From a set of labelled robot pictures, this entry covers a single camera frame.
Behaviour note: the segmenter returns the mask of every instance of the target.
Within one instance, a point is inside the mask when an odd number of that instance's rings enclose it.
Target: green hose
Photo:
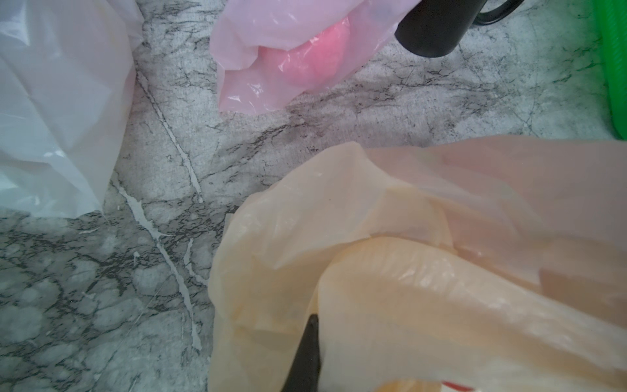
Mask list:
[[[627,139],[627,0],[594,0],[612,122]]]

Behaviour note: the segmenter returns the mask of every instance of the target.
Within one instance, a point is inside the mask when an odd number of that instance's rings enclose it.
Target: black handle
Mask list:
[[[309,316],[294,362],[281,392],[316,392],[320,375],[318,315]]]
[[[480,13],[479,15],[477,15],[473,24],[486,26],[488,24],[496,23],[507,15],[511,14],[512,11],[518,8],[518,6],[520,6],[523,1],[524,0],[507,0],[499,7],[496,7],[495,9],[486,13]]]

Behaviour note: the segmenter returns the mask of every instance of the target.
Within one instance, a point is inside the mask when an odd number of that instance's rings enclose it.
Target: gray marble pattern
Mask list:
[[[2,211],[0,392],[205,391],[225,216],[326,147],[612,138],[587,0],[526,0],[444,58],[392,42],[329,92],[256,118],[216,110],[223,1],[139,6],[134,104],[102,212]]]

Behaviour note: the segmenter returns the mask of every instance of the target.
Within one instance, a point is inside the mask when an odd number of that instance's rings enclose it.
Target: crumpled plastic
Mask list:
[[[229,0],[213,26],[218,108],[278,110],[346,79],[393,37],[419,0]]]
[[[515,136],[321,152],[225,231],[210,392],[280,391],[314,313],[320,391],[626,390],[625,167]]]
[[[0,206],[100,209],[135,85],[135,0],[0,2]]]

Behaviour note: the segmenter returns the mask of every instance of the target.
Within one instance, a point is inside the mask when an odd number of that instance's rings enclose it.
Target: white plastic bag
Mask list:
[[[135,0],[0,1],[0,206],[99,209],[135,83]]]
[[[229,0],[211,32],[218,108],[260,114],[365,64],[419,0]]]

